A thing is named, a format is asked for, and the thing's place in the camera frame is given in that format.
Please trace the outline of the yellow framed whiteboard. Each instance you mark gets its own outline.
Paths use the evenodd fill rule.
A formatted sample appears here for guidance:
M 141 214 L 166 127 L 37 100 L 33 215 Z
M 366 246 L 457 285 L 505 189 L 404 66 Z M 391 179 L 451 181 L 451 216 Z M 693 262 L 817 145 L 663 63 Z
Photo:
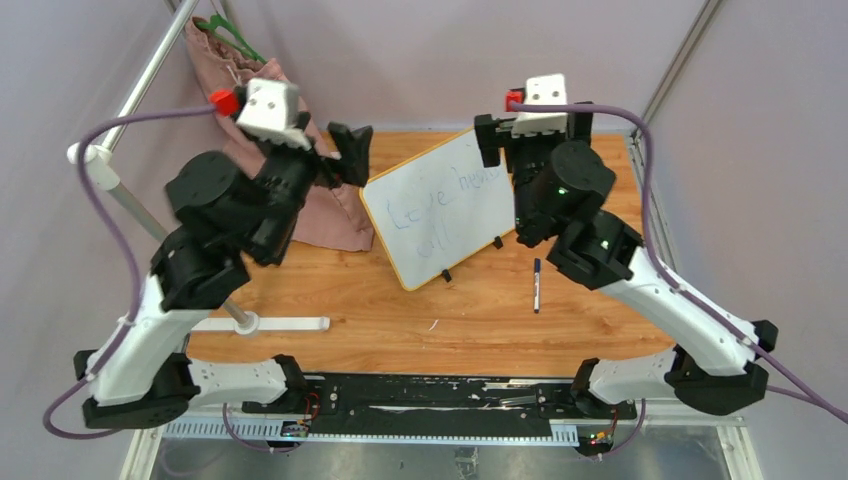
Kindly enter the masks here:
M 509 174 L 483 164 L 471 128 L 372 177 L 360 198 L 406 291 L 514 229 Z

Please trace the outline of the white whiteboard marker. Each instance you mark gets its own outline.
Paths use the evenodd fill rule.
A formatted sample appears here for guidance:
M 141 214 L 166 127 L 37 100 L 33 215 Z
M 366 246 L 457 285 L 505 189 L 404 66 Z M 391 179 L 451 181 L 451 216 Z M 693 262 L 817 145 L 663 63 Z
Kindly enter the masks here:
M 533 274 L 533 312 L 540 313 L 541 307 L 541 276 L 540 271 L 536 270 Z

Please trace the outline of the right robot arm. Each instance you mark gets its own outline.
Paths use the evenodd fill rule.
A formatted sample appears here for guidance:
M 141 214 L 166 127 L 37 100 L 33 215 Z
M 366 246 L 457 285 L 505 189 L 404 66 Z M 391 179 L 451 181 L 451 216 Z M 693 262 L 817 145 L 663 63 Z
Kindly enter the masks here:
M 653 355 L 583 361 L 568 404 L 604 418 L 630 400 L 673 398 L 715 416 L 761 401 L 769 375 L 759 358 L 774 349 L 777 327 L 696 299 L 683 279 L 652 262 L 634 228 L 604 209 L 617 177 L 591 146 L 597 111 L 582 102 L 567 113 L 474 120 L 484 165 L 512 176 L 518 242 L 550 241 L 547 259 L 560 274 L 629 306 L 674 340 Z

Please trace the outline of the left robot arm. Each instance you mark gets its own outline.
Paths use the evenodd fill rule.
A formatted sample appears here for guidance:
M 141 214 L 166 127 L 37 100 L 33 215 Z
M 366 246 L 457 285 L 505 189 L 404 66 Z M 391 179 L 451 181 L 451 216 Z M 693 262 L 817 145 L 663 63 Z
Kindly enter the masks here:
M 336 156 L 259 141 L 264 161 L 247 175 L 227 154 L 193 157 L 165 192 L 179 225 L 160 244 L 139 292 L 109 342 L 74 357 L 90 395 L 90 429 L 146 429 L 208 404 L 252 403 L 298 413 L 310 397 L 297 361 L 279 354 L 259 363 L 211 363 L 181 351 L 185 337 L 247 284 L 247 262 L 281 264 L 300 211 L 315 186 L 362 187 L 374 131 L 332 122 Z

